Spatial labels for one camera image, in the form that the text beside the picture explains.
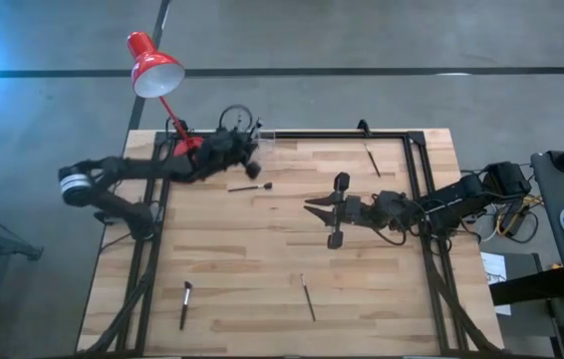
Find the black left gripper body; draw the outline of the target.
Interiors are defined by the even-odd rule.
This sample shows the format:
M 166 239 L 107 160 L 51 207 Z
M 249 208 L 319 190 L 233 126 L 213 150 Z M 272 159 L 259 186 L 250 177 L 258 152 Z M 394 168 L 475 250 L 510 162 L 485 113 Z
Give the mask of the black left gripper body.
M 226 172 L 230 167 L 243 165 L 250 179 L 257 179 L 261 165 L 252 156 L 259 147 L 256 140 L 247 133 L 223 131 L 213 134 L 207 141 L 208 170 L 210 177 L 219 172 Z

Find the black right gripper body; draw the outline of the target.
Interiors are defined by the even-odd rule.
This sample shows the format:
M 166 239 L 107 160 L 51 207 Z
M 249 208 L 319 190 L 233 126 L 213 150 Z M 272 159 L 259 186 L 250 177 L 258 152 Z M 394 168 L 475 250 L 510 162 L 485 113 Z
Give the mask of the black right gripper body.
M 361 198 L 355 195 L 345 195 L 349 184 L 349 174 L 339 173 L 336 175 L 334 191 L 329 195 L 330 206 L 332 207 L 329 224 L 332 229 L 327 239 L 328 248 L 340 248 L 344 241 L 344 232 L 341 230 L 341 224 L 352 224 L 361 215 Z

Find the black fluffy-head makeup brush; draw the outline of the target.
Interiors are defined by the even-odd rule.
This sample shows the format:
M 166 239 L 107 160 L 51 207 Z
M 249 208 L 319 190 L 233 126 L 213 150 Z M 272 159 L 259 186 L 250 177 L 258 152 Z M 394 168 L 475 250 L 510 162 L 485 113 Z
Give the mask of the black fluffy-head makeup brush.
M 261 184 L 253 184 L 253 185 L 249 185 L 249 186 L 230 188 L 227 191 L 228 192 L 237 192 L 237 191 L 255 190 L 255 189 L 266 189 L 266 190 L 268 190 L 268 189 L 271 189 L 272 187 L 273 187 L 272 182 L 266 182 L 266 183 L 261 183 Z

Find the black brow comb brush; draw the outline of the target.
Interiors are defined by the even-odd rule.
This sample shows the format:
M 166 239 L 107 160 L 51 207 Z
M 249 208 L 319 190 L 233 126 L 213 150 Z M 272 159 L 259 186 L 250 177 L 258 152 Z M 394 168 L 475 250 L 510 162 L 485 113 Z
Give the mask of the black brow comb brush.
M 381 178 L 381 177 L 382 177 L 382 174 L 381 174 L 381 172 L 380 172 L 380 170 L 379 170 L 379 168 L 378 168 L 378 166 L 377 166 L 377 163 L 376 163 L 376 161 L 375 161 L 374 155 L 373 155 L 372 151 L 370 150 L 368 144 L 364 144 L 364 148 L 365 148 L 365 150 L 366 150 L 366 152 L 367 152 L 367 155 L 368 155 L 368 157 L 369 157 L 369 159 L 370 159 L 370 161 L 371 161 L 371 164 L 372 164 L 372 166 L 373 166 L 373 169 L 374 169 L 376 175 L 378 176 L 378 178 Z

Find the black pointed-tip makeup brush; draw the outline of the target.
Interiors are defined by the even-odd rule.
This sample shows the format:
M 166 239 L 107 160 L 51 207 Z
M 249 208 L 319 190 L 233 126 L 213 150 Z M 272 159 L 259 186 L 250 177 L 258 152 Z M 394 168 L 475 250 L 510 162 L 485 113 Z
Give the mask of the black pointed-tip makeup brush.
M 312 321 L 316 322 L 317 318 L 316 318 L 316 314 L 315 314 L 315 309 L 314 309 L 314 306 L 313 306 L 313 303 L 312 303 L 310 291 L 309 291 L 304 273 L 300 273 L 300 279 L 301 279 L 303 291 L 304 291 L 305 298 L 306 298 L 306 301 L 307 301 L 307 304 L 308 304 L 308 307 L 309 307 L 309 311 L 310 311 L 310 314 L 311 314 Z

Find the clear acrylic brush organizer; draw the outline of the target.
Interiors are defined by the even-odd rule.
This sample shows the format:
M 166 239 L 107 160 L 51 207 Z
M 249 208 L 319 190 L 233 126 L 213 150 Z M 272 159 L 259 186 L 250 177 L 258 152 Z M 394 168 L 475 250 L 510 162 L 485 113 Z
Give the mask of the clear acrylic brush organizer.
M 272 154 L 276 148 L 276 133 L 274 131 L 260 131 L 256 136 L 258 153 L 261 157 Z

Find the red desk lamp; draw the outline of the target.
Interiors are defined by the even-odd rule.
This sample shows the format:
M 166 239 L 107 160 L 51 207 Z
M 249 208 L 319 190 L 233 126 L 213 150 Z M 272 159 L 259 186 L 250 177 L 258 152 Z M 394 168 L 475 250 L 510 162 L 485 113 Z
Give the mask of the red desk lamp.
M 131 70 L 134 93 L 144 99 L 159 99 L 168 116 L 178 118 L 165 96 L 183 82 L 183 66 L 174 57 L 159 51 L 146 32 L 131 32 L 127 46 L 135 60 Z M 173 153 L 176 156 L 192 154 L 202 142 L 202 138 L 188 134 L 186 138 L 181 138 Z

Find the white paper sheet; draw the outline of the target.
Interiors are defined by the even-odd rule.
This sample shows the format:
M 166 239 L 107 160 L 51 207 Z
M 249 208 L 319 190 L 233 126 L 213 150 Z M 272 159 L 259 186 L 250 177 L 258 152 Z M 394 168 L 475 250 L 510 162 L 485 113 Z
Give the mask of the white paper sheet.
M 488 284 L 496 284 L 507 280 L 505 257 L 503 255 L 482 252 L 481 260 Z M 511 305 L 496 305 L 495 312 L 498 315 L 511 316 Z

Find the black power box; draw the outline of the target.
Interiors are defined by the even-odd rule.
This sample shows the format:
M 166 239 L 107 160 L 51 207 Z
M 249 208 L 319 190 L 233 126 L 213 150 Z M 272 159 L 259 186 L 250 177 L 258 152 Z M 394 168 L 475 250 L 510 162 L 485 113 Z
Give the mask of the black power box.
M 523 223 L 528 209 L 529 205 L 523 201 L 503 206 L 498 211 L 495 222 L 498 233 L 504 236 L 515 235 Z

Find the black silver-ferrule blush brush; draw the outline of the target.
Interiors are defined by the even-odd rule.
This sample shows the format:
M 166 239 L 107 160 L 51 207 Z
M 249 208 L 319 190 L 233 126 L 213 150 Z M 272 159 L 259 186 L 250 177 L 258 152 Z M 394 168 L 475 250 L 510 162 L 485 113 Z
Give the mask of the black silver-ferrule blush brush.
M 188 310 L 188 303 L 189 303 L 189 298 L 190 298 L 190 294 L 191 294 L 192 289 L 193 289 L 193 284 L 190 281 L 185 281 L 184 282 L 184 292 L 183 292 L 182 305 L 181 305 L 180 316 L 179 316 L 179 325 L 178 325 L 178 329 L 180 331 L 182 331 L 184 329 L 184 326 L 185 326 L 186 317 L 187 317 L 187 310 Z

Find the black table frame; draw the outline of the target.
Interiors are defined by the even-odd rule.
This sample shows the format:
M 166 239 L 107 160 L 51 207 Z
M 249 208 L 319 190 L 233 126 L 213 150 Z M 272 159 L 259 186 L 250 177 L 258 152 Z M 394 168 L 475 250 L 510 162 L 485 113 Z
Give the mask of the black table frame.
M 327 228 L 304 208 L 306 199 L 329 194 L 340 172 L 363 198 L 381 190 L 416 196 L 455 182 L 448 130 L 377 130 L 370 138 L 357 130 L 279 131 L 275 151 L 257 159 L 271 189 L 228 192 L 249 186 L 240 168 L 195 184 L 121 184 L 120 196 L 164 206 L 162 236 L 137 243 L 122 225 L 108 227 L 78 350 L 110 326 L 150 259 L 154 282 L 111 346 L 123 355 L 349 358 L 456 346 L 447 306 L 430 297 L 426 267 L 435 257 L 417 237 L 345 226 L 343 246 L 330 250 Z M 180 331 L 185 281 L 193 289 Z

